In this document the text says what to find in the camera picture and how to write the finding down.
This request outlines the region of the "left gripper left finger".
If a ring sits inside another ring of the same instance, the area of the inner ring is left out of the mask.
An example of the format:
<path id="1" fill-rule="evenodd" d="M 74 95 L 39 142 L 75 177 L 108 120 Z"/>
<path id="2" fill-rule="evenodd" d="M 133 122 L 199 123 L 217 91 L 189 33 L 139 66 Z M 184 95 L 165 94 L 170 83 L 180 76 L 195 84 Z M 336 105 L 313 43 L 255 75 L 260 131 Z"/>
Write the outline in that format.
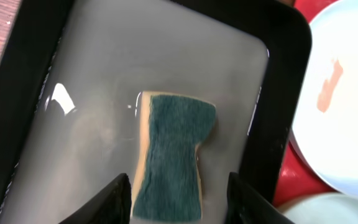
<path id="1" fill-rule="evenodd" d="M 130 212 L 131 184 L 121 173 L 60 224 L 128 224 Z"/>

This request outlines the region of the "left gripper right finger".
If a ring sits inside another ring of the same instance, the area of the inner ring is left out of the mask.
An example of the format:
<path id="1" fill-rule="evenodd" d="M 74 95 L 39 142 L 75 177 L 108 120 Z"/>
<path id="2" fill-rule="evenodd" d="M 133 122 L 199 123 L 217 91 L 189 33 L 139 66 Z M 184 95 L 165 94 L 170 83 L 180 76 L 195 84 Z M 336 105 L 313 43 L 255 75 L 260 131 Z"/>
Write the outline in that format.
<path id="1" fill-rule="evenodd" d="M 275 209 L 238 173 L 229 174 L 227 224 L 294 224 Z"/>

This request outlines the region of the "green yellow sponge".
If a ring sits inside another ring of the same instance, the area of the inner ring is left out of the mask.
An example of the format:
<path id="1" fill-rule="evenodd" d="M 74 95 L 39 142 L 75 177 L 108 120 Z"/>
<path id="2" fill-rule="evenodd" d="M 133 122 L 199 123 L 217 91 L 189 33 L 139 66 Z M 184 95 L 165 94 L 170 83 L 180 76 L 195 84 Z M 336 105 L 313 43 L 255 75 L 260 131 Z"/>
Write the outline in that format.
<path id="1" fill-rule="evenodd" d="M 197 98 L 144 91 L 137 109 L 139 160 L 131 216 L 194 222 L 203 216 L 197 152 L 216 122 L 216 107 Z"/>

